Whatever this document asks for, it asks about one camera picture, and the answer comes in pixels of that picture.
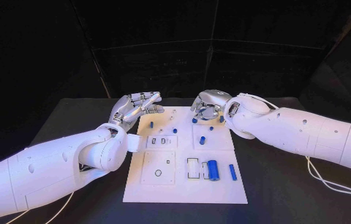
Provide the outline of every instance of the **black table surface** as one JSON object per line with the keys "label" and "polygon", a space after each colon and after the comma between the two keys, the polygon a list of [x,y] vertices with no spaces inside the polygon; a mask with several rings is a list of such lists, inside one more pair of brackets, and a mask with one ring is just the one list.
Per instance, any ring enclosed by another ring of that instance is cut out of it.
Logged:
{"label": "black table surface", "polygon": [[[303,109],[295,98],[269,98],[278,107]],[[30,145],[92,130],[106,122],[116,99],[61,99]],[[163,106],[193,99],[165,98]],[[137,132],[135,123],[128,133]],[[131,153],[119,169],[74,191],[50,223],[351,223],[351,195],[329,190],[307,173],[303,156],[230,132],[248,204],[122,203]],[[351,169],[313,159],[326,180],[351,186]],[[30,210],[12,223],[44,223],[67,197]],[[5,223],[18,214],[0,218]]]}

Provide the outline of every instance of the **white cable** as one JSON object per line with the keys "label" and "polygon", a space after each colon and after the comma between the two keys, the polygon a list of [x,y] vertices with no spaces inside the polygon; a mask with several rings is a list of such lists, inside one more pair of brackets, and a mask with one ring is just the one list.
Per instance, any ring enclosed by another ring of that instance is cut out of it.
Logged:
{"label": "white cable", "polygon": [[73,192],[70,193],[70,196],[69,196],[69,198],[67,198],[67,200],[66,200],[66,203],[64,203],[64,205],[61,206],[60,210],[57,211],[56,215],[60,213],[60,211],[63,210],[64,206],[67,205],[67,202],[69,202],[69,200],[70,200],[72,195],[73,195]]}
{"label": "white cable", "polygon": [[251,96],[252,98],[258,99],[259,101],[264,101],[265,103],[268,103],[275,109],[278,109],[278,107],[272,103],[269,103],[267,100],[264,100],[261,97],[258,97],[255,95],[243,94],[243,93],[239,93],[239,94]]}
{"label": "white cable", "polygon": [[14,220],[17,220],[30,210],[25,210],[15,218],[12,218],[5,224],[11,223]]}
{"label": "white cable", "polygon": [[[316,170],[316,168],[314,168],[314,166],[313,166],[313,164],[311,164],[311,162],[310,162],[310,160],[308,160],[308,157],[306,157],[306,159],[307,159],[307,169],[308,169],[308,174],[311,175],[311,177],[316,178],[317,180],[320,180],[320,181],[323,182],[324,186],[326,186],[330,190],[337,191],[337,192],[340,192],[340,193],[345,193],[345,194],[349,194],[349,195],[351,195],[351,192],[349,192],[349,191],[337,190],[337,189],[334,189],[333,187],[330,187],[330,186],[327,185],[327,184],[332,184],[332,185],[334,185],[334,186],[337,186],[337,187],[340,187],[340,188],[343,188],[343,189],[346,189],[346,190],[351,190],[351,188],[347,188],[347,187],[345,187],[345,186],[342,186],[342,185],[339,185],[339,184],[336,184],[336,183],[333,183],[333,182],[330,182],[330,181],[323,180],[323,178],[321,178],[321,176],[320,176],[320,174],[319,174],[319,172],[317,172],[317,170]],[[317,177],[311,174],[308,165],[311,166],[311,168],[313,168],[313,170],[314,170],[314,172],[316,172]]]}

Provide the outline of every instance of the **white board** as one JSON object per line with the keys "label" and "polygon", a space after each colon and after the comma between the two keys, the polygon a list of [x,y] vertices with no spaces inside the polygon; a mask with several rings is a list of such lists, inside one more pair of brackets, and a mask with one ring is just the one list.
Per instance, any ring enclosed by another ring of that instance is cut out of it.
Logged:
{"label": "white board", "polygon": [[[246,204],[229,131],[219,118],[193,124],[191,117],[190,107],[164,107],[164,113],[139,118],[141,150],[132,153],[122,202]],[[206,137],[203,145],[197,136]],[[163,138],[170,139],[171,144],[161,144]],[[197,159],[199,178],[187,179],[187,158]],[[207,169],[202,166],[209,160],[216,161],[219,181],[207,180]],[[229,164],[236,181],[230,178]]]}

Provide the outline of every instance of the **robotic hand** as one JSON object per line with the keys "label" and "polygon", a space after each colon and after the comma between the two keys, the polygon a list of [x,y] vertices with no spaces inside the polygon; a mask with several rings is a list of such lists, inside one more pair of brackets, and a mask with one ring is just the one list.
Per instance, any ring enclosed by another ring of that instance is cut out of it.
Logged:
{"label": "robotic hand", "polygon": [[351,124],[306,111],[277,108],[262,98],[217,90],[199,93],[190,110],[194,118],[210,120],[220,111],[225,126],[245,139],[255,137],[281,150],[351,168]]}
{"label": "robotic hand", "polygon": [[37,144],[0,162],[0,217],[48,204],[118,169],[141,141],[125,132],[137,117],[163,112],[152,105],[160,100],[158,92],[122,96],[95,130]]}

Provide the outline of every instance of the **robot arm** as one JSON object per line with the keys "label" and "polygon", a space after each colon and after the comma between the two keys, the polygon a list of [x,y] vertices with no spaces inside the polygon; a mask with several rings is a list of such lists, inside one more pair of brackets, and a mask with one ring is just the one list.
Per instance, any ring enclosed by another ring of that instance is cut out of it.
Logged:
{"label": "robot arm", "polygon": [[230,97],[216,90],[199,93],[190,110],[213,119],[222,111],[225,126],[245,139],[256,138],[278,149],[351,168],[351,124],[290,108],[269,109],[248,94]]}
{"label": "robot arm", "polygon": [[138,116],[163,112],[157,101],[158,92],[124,96],[95,130],[37,144],[0,162],[0,216],[48,204],[118,169],[141,141],[125,132]]}

